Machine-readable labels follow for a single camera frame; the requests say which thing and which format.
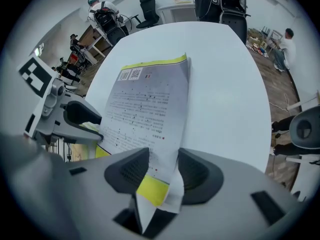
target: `metal rod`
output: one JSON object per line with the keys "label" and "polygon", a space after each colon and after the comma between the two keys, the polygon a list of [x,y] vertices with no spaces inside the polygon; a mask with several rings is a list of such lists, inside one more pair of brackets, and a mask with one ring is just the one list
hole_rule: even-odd
{"label": "metal rod", "polygon": [[316,99],[317,97],[318,97],[318,94],[316,93],[315,95],[313,95],[313,96],[311,96],[309,98],[306,98],[303,101],[299,101],[296,104],[292,104],[292,105],[288,106],[286,109],[287,110],[295,109],[295,108],[297,108],[297,107],[299,107],[299,106],[301,106],[301,105],[303,105],[303,104],[305,104],[305,103],[307,103],[309,101],[312,101],[313,99]]}
{"label": "metal rod", "polygon": [[65,158],[65,141],[63,141],[63,161],[66,162],[66,158]]}
{"label": "metal rod", "polygon": [[68,160],[69,160],[69,162],[71,161],[71,155],[70,155],[70,147],[69,147],[69,144],[68,144]]}

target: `office chair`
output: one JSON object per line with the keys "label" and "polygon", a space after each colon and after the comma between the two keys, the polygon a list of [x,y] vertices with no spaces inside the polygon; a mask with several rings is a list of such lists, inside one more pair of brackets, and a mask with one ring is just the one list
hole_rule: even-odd
{"label": "office chair", "polygon": [[156,14],[156,0],[140,0],[140,6],[142,8],[145,21],[141,22],[138,19],[138,14],[136,16],[133,16],[131,19],[135,18],[139,22],[136,28],[144,29],[156,26],[156,23],[158,23],[160,18]]}

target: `cable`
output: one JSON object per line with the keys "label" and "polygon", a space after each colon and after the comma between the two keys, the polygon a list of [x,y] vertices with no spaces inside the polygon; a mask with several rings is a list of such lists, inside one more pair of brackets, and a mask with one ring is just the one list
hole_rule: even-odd
{"label": "cable", "polygon": [[71,154],[70,154],[70,146],[69,146],[69,143],[67,143],[67,146],[68,146],[68,155],[67,155],[67,157],[68,157],[68,160],[69,160],[69,162],[71,161]]}
{"label": "cable", "polygon": [[289,131],[287,130],[286,132],[284,133],[279,133],[280,135],[284,135],[284,134],[287,134]]}
{"label": "cable", "polygon": [[[284,99],[285,99],[286,107],[289,107],[289,97],[288,97],[288,95],[287,95],[286,93],[284,93]],[[291,113],[290,113],[289,110],[284,109],[284,108],[282,108],[282,107],[279,107],[278,105],[275,105],[275,104],[273,104],[273,103],[271,103],[271,102],[269,102],[269,104],[271,104],[272,106],[275,106],[275,107],[277,107],[277,108],[279,108],[279,109],[281,109],[281,110],[283,110],[283,111],[288,112],[288,113],[290,114],[290,116],[291,116]]]}
{"label": "cable", "polygon": [[197,17],[197,14],[196,14],[196,3],[195,3],[195,0],[192,0],[192,1],[193,1],[193,4],[194,4],[194,15],[195,15],[196,19],[199,20],[198,17]]}
{"label": "cable", "polygon": [[70,149],[69,152],[71,151],[71,155],[72,155],[72,149],[70,147],[70,143],[67,143],[67,145],[68,145],[68,148]]}
{"label": "cable", "polygon": [[66,162],[66,157],[65,157],[65,141],[63,141],[63,161]]}
{"label": "cable", "polygon": [[212,0],[210,0],[210,5],[209,5],[209,8],[208,8],[208,10],[206,11],[205,15],[203,15],[202,17],[199,17],[199,18],[198,18],[198,21],[201,20],[201,19],[203,19],[205,16],[207,16],[208,12],[210,11],[211,5],[212,5]]}
{"label": "cable", "polygon": [[86,19],[87,19],[88,21],[93,21],[93,20],[90,18],[90,16],[89,16],[90,8],[91,8],[91,6],[89,5],[89,9],[88,9],[88,17],[86,17]]}
{"label": "cable", "polygon": [[276,156],[273,156],[273,163],[272,163],[272,178],[275,178],[275,161],[276,161]]}
{"label": "cable", "polygon": [[131,19],[129,19],[126,15],[123,15],[123,14],[120,14],[120,16],[124,16],[130,21],[131,29],[129,30],[129,32],[131,32],[131,30],[132,30],[132,21],[131,21]]}
{"label": "cable", "polygon": [[281,109],[281,110],[283,110],[283,111],[288,112],[288,110],[283,109],[282,107],[279,107],[278,105],[275,105],[275,104],[273,104],[273,103],[271,103],[271,102],[269,102],[269,104],[271,104],[271,105],[273,105],[273,106],[275,106],[275,107],[277,107],[277,108],[279,108],[279,109]]}

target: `wooden floor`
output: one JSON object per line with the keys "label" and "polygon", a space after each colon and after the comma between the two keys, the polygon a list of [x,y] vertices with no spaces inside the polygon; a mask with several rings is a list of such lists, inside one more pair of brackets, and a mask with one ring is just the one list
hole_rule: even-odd
{"label": "wooden floor", "polygon": [[[111,49],[105,51],[104,55],[107,56],[110,51]],[[253,52],[252,50],[250,50],[250,53],[261,73],[269,102],[283,109],[288,106],[288,103],[291,105],[298,102],[288,73],[279,72],[274,68],[272,63],[273,55],[271,54],[270,59],[268,59],[258,53]],[[79,89],[76,91],[77,94],[85,95],[87,93],[90,84],[104,59],[102,56],[100,56],[97,57],[97,60],[99,60],[98,64],[92,66],[90,69],[80,75],[81,84],[78,85]],[[270,104],[271,120],[273,122],[290,116],[289,112],[281,110],[280,108]],[[292,115],[296,115],[298,112],[298,110],[290,111]],[[288,133],[282,135],[276,140],[277,144],[283,145],[289,142],[290,136]],[[270,155],[265,174],[278,183],[284,185],[288,190],[291,190],[296,178],[296,174],[298,173],[299,164],[287,162],[285,158],[286,156],[284,155]]]}

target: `paper document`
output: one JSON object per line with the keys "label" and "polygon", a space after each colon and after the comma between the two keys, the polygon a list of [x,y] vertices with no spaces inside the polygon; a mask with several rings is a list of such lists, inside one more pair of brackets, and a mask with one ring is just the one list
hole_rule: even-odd
{"label": "paper document", "polygon": [[[188,73],[186,55],[125,66],[102,116],[99,132],[104,139],[99,145],[108,154],[149,148],[149,168],[136,194],[154,207],[167,197],[176,167],[187,117]],[[141,209],[139,215],[141,221],[152,217]]]}

